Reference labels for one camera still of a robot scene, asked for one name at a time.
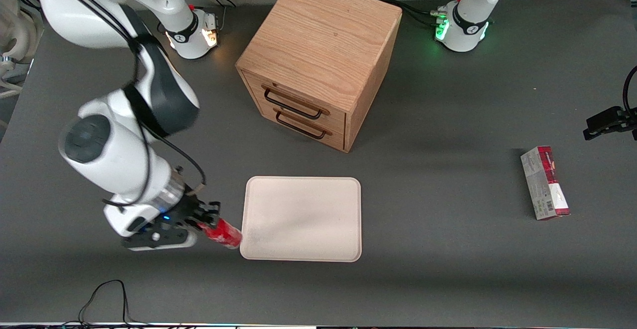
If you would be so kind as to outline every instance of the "wooden cabinet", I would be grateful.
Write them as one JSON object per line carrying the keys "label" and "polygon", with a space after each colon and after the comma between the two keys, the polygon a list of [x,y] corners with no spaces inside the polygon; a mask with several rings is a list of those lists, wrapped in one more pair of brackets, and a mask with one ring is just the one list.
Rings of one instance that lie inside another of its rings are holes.
{"label": "wooden cabinet", "polygon": [[379,0],[277,0],[236,67],[261,115],[349,152],[400,18]]}

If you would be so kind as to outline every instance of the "gray table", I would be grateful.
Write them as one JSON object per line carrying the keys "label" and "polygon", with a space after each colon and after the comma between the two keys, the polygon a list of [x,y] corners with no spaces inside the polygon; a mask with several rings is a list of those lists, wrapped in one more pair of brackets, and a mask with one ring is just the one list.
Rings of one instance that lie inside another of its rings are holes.
{"label": "gray table", "polygon": [[[268,7],[229,11],[205,59],[171,54],[202,105],[173,136],[209,174],[201,197],[239,226],[252,176],[355,177],[363,252],[351,264],[247,261],[206,240],[120,247],[101,210],[107,193],[62,161],[57,136],[80,105],[128,79],[132,58],[47,30],[0,148],[0,322],[72,320],[98,283],[120,278],[148,322],[635,327],[637,143],[582,138],[588,116],[621,104],[637,59],[629,7],[503,0],[469,54],[405,17],[350,154],[253,105],[234,62]],[[536,145],[553,146],[569,218],[534,219],[519,154]],[[118,291],[105,288],[87,319],[118,321]]]}

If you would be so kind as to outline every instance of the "metal handle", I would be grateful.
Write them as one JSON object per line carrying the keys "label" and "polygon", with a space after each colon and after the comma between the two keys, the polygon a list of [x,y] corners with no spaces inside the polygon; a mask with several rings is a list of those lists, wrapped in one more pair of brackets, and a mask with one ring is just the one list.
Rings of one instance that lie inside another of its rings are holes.
{"label": "metal handle", "polygon": [[321,132],[321,134],[317,136],[317,135],[315,135],[315,134],[312,134],[311,132],[307,132],[307,131],[305,131],[304,129],[301,129],[300,127],[296,127],[296,126],[292,125],[292,124],[291,124],[291,123],[289,123],[289,122],[285,122],[285,121],[283,121],[283,120],[280,120],[280,118],[279,118],[280,116],[281,116],[281,112],[280,112],[280,111],[277,111],[277,122],[278,122],[278,123],[280,123],[280,124],[281,124],[281,125],[283,125],[283,126],[289,127],[289,128],[291,128],[292,130],[296,130],[296,131],[298,131],[298,132],[300,132],[300,133],[302,133],[302,134],[304,134],[304,135],[307,135],[307,136],[309,136],[309,137],[313,138],[314,140],[320,140],[320,139],[322,139],[323,137],[325,137],[325,134],[327,133],[327,131],[323,130],[323,131]]}
{"label": "metal handle", "polygon": [[322,110],[319,110],[316,113],[316,115],[310,115],[309,113],[305,113],[303,111],[297,110],[294,107],[286,105],[286,104],[284,104],[284,103],[282,103],[282,102],[280,102],[278,100],[274,100],[273,98],[269,98],[268,95],[269,95],[269,93],[272,93],[272,91],[270,91],[270,89],[268,89],[268,88],[265,88],[265,89],[266,89],[266,92],[263,94],[263,96],[265,96],[266,100],[268,100],[269,102],[271,102],[271,103],[273,103],[275,105],[278,105],[278,106],[282,107],[283,109],[287,109],[287,110],[289,110],[289,111],[291,111],[293,113],[299,114],[300,116],[307,117],[310,120],[316,120],[323,113]]}

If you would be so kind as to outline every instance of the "drawer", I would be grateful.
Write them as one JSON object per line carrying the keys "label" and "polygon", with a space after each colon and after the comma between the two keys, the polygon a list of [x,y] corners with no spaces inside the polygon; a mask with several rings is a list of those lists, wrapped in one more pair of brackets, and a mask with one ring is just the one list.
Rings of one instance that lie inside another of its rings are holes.
{"label": "drawer", "polygon": [[317,105],[312,100],[304,100],[292,95],[291,91],[280,84],[243,72],[253,97],[262,111],[268,107],[277,107],[302,118],[305,123],[312,123],[322,129],[344,132],[345,113],[343,111]]}
{"label": "drawer", "polygon": [[334,131],[320,127],[316,123],[311,123],[306,118],[302,118],[294,113],[286,110],[282,110],[278,107],[266,107],[262,106],[262,115],[272,120],[279,125],[288,127],[289,129],[304,134],[305,136],[312,138],[318,142],[324,143],[327,146],[336,148],[343,151],[344,135],[342,131]]}

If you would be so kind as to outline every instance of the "red and white box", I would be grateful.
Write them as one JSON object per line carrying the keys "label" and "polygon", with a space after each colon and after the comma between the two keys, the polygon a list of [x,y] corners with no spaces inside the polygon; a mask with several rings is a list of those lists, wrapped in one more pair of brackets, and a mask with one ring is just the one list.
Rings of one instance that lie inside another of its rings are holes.
{"label": "red and white box", "polygon": [[555,161],[551,147],[538,146],[522,155],[520,159],[533,200],[535,218],[546,220],[571,214],[555,177]]}

